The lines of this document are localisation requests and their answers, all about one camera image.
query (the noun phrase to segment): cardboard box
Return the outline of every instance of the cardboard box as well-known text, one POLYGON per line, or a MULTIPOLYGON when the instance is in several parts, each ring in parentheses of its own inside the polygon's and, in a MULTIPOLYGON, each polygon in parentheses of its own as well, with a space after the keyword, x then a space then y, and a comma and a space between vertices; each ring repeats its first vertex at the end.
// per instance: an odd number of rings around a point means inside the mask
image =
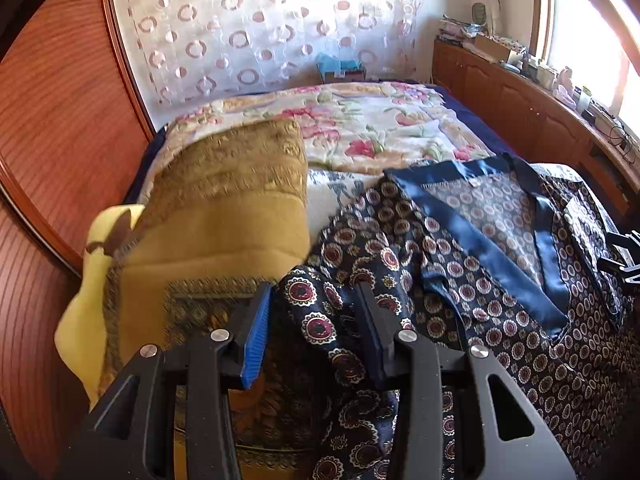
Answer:
POLYGON ((522 54, 518 54, 516 51, 511 50, 509 47, 498 43, 492 38, 478 34, 474 45, 478 50, 482 50, 485 54, 500 61, 504 61, 510 65, 516 65, 519 61, 522 61, 522 54))

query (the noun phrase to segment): wooden cabinet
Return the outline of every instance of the wooden cabinet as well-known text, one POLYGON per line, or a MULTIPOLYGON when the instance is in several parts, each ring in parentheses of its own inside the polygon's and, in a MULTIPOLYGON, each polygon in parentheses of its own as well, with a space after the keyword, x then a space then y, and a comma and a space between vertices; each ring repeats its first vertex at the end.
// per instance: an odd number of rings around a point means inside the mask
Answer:
POLYGON ((529 162, 567 164, 622 220, 640 206, 640 172, 605 136, 540 86, 463 48, 436 41, 433 80, 444 86, 529 162))

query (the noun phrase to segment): navy blue bed sheet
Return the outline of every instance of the navy blue bed sheet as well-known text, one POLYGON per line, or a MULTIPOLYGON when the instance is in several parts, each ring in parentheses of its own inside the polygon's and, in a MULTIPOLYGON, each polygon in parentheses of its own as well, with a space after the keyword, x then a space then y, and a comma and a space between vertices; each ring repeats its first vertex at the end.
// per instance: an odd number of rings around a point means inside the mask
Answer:
MULTIPOLYGON (((416 84, 415 81, 402 81, 405 83, 416 84)), ((437 92, 442 94, 444 98, 444 102, 447 108, 455 111, 458 119, 468 126, 468 128, 475 133, 482 142, 495 154, 499 153, 510 153, 511 155, 517 155, 511 147, 504 142, 497 133, 495 133, 491 128, 489 128, 486 124, 482 122, 482 119, 475 115, 469 108, 463 105, 457 99, 454 99, 442 86, 436 85, 427 85, 430 88, 435 89, 437 92)), ((127 191, 127 194, 123 200, 123 204, 135 204, 138 200, 138 196, 140 195, 140 190, 142 190, 142 185, 145 181, 146 172, 151 167, 151 163, 156 158, 156 155, 162 148, 164 144, 164 138, 166 135, 166 131, 162 128, 156 136, 153 138, 149 146, 146 148, 145 153, 142 155, 142 160, 140 161, 140 167, 138 168, 138 172, 127 191)))

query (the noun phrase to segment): wood grain panel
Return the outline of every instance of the wood grain panel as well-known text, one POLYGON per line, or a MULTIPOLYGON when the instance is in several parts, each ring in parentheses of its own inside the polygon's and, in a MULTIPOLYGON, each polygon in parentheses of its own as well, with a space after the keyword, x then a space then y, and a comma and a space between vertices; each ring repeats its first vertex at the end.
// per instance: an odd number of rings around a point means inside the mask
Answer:
POLYGON ((0 62, 0 182, 76 269, 87 229, 119 203, 147 140, 101 0, 46 0, 0 62))
POLYGON ((0 205, 0 397, 20 449, 43 478, 88 409, 53 335, 79 279, 0 205))

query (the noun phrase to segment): window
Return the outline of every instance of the window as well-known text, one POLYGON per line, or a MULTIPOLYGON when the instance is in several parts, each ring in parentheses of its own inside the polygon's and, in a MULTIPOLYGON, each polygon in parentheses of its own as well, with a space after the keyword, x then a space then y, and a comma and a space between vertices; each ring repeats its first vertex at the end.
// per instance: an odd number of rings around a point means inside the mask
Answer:
POLYGON ((574 84, 587 86, 596 101, 640 138, 640 77, 588 0, 555 0, 548 64, 557 70, 571 67, 574 84))

